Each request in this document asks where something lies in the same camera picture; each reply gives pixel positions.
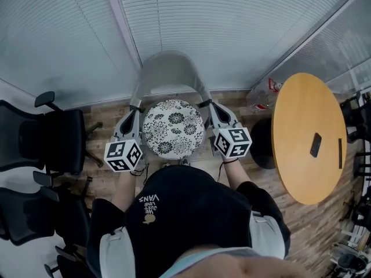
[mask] wooden floor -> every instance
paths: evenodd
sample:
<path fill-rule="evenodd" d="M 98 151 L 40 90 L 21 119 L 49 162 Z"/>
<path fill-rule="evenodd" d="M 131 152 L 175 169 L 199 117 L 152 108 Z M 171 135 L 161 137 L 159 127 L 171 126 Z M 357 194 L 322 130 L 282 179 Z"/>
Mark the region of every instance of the wooden floor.
<path fill-rule="evenodd" d="M 214 100 L 233 110 L 237 118 L 251 130 L 252 126 L 263 117 L 262 114 L 252 114 L 246 106 L 247 92 L 224 92 L 214 93 Z M 198 103 L 196 94 L 168 95 L 162 97 L 151 97 L 145 100 L 144 105 L 148 106 L 153 102 L 164 100 L 166 98 L 179 98 L 190 103 Z M 109 141 L 116 123 L 128 112 L 128 102 L 120 101 L 114 103 L 105 103 L 94 105 L 89 108 L 83 108 L 86 127 L 96 123 L 103 122 L 103 128 L 96 130 L 90 141 L 87 143 L 87 149 L 96 156 L 103 159 L 105 144 Z M 263 170 L 259 168 L 248 154 L 241 159 L 243 168 L 250 176 L 253 182 L 259 187 L 267 190 L 275 199 L 281 209 L 286 224 L 292 232 L 291 248 L 288 260 L 303 264 L 316 277 L 321 277 L 330 265 L 329 251 L 334 242 L 341 240 L 344 235 L 340 233 L 340 225 L 352 229 L 349 222 L 339 223 L 339 219 L 345 213 L 343 202 L 349 201 L 351 191 L 355 191 L 359 197 L 362 188 L 362 180 L 353 180 L 352 161 L 356 151 L 361 150 L 362 143 L 348 144 L 347 159 L 344 166 L 343 175 L 335 190 L 323 202 L 305 206 L 296 202 L 284 189 L 281 180 L 275 170 Z M 159 157 L 146 151 L 150 166 L 148 176 L 158 170 L 165 162 Z M 213 157 L 209 140 L 206 139 L 203 145 L 190 158 L 191 165 L 207 171 L 213 178 L 217 178 L 220 157 Z M 93 177 L 90 185 L 86 202 L 88 206 L 98 197 L 111 199 L 115 192 L 115 184 L 119 173 L 113 173 L 108 166 L 104 165 L 98 168 L 93 162 L 85 162 L 84 171 L 78 177 L 62 178 L 62 181 L 74 181 L 76 192 L 82 190 L 86 176 Z M 143 187 L 145 176 L 137 178 L 136 193 L 139 193 Z M 221 172 L 220 182 L 228 185 L 224 169 Z"/>

